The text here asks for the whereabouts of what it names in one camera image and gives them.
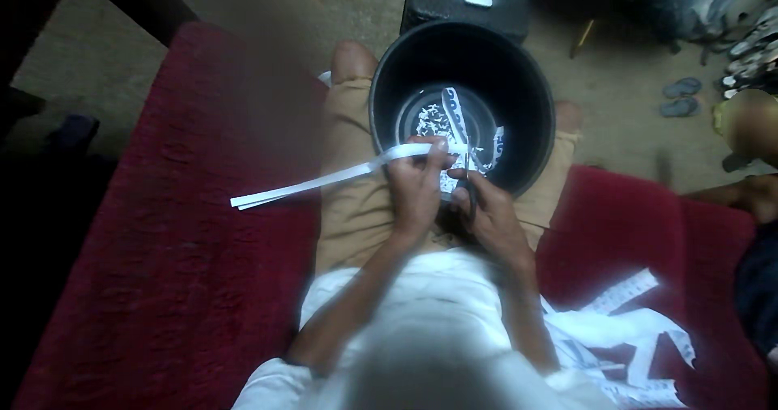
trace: khaki pants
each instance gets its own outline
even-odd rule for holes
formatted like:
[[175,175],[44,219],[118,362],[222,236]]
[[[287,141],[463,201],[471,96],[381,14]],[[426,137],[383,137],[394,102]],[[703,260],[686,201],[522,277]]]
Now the khaki pants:
[[[353,167],[375,156],[367,98],[370,79],[346,81],[329,92],[324,107],[326,129],[322,173]],[[549,227],[551,216],[573,163],[579,135],[556,132],[554,147],[535,184],[513,202],[532,250]],[[316,246],[316,273],[361,267],[386,241],[394,224],[389,186],[383,169],[321,190],[321,235]],[[452,235],[431,230],[423,251],[445,250]]]

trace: blue flip-flop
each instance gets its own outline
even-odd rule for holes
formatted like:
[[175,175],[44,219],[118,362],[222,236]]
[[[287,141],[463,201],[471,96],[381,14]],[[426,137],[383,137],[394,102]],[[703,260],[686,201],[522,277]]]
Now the blue flip-flop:
[[684,77],[674,84],[665,86],[662,94],[667,98],[677,98],[682,96],[691,96],[703,88],[703,83],[695,77]]
[[684,97],[672,102],[662,103],[659,113],[662,117],[691,117],[697,115],[702,107],[694,97]]

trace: concrete floor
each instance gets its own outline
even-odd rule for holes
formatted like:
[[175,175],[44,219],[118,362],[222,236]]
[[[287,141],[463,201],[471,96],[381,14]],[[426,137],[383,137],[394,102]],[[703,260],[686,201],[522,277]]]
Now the concrete floor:
[[[185,0],[205,21],[237,28],[225,0]],[[382,55],[398,36],[404,0],[283,0],[303,24],[304,64],[314,74],[327,69],[337,40],[354,38]],[[710,126],[709,108],[697,117],[658,115],[661,89],[681,77],[705,82],[701,97],[719,101],[712,81],[723,58],[699,65],[700,50],[684,45],[671,56],[664,47],[629,40],[632,34],[595,27],[579,57],[569,45],[579,26],[549,15],[531,16],[524,46],[538,60],[558,99],[577,102],[585,112],[576,154],[581,163],[646,179],[662,179],[680,193],[734,182],[747,174],[774,170],[757,163],[724,173],[729,151]],[[107,0],[62,0],[13,85],[50,100],[37,117],[20,121],[5,154],[34,152],[36,143],[65,112],[92,114],[101,127],[94,152],[121,154],[166,50]]]

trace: person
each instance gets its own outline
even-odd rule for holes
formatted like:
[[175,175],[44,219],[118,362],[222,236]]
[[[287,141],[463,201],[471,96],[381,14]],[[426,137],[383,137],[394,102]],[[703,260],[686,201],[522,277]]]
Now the person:
[[[746,162],[761,158],[778,169],[778,98],[748,89],[715,109],[714,116],[733,156]],[[778,174],[748,176],[686,197],[754,218],[757,233],[737,266],[734,302],[745,335],[778,376]]]
[[[324,173],[374,156],[367,99],[376,66],[356,42],[336,47]],[[452,193],[479,247],[436,224],[440,172],[453,161],[444,137],[412,137],[432,143],[426,157],[323,189],[317,277],[299,334],[251,374],[233,408],[616,408],[588,376],[560,369],[543,321],[534,249],[581,125],[572,103],[556,111],[548,165],[527,193],[514,200],[474,172],[477,207],[464,188]]]

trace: person's left hand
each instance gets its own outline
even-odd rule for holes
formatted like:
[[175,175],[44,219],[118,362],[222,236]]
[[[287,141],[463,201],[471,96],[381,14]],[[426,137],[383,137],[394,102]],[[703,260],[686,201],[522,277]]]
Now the person's left hand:
[[388,166],[394,232],[417,241],[429,232],[440,208],[440,172],[451,167],[457,157],[448,155],[445,137],[410,137],[408,143],[433,145],[426,160],[397,158]]

